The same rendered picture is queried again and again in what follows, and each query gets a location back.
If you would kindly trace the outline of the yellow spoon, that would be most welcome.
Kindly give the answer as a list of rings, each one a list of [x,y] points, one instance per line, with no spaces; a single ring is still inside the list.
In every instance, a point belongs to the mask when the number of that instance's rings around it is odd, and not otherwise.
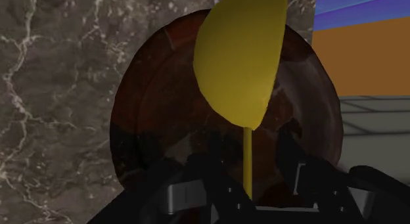
[[[243,129],[243,187],[252,196],[252,132],[273,92],[288,0],[221,0],[199,28],[193,70],[220,116]]]

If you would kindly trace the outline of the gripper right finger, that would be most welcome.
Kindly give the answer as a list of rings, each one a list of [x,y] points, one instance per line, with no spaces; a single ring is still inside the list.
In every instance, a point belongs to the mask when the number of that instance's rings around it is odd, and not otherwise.
[[[277,168],[326,224],[410,224],[410,186],[371,166],[343,172],[307,153],[295,140],[302,129],[292,118],[277,137]]]

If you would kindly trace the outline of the dark brown round plate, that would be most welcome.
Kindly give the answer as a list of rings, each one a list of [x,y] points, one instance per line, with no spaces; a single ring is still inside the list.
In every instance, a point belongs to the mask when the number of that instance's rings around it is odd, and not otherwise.
[[[194,41],[207,15],[192,12],[152,34],[122,78],[110,151],[125,188],[140,183],[151,164],[168,157],[182,165],[194,152],[216,154],[228,174],[242,180],[243,131],[210,108],[193,72]],[[300,204],[275,167],[278,129],[292,119],[306,152],[338,163],[344,134],[338,95],[309,43],[287,28],[269,106],[252,134],[253,199],[260,206]]]

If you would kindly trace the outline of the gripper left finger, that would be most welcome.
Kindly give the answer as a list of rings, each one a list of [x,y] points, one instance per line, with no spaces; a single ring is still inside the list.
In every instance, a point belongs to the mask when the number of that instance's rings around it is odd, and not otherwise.
[[[204,199],[206,205],[215,206],[216,224],[255,224],[256,207],[243,186],[230,178],[222,162],[211,152],[191,154],[187,158],[183,176],[192,181],[173,184],[178,176],[175,162],[164,159],[154,164],[145,181],[124,189],[87,224],[145,224],[151,209],[160,207],[162,193],[169,189],[189,189],[181,201],[188,204]]]

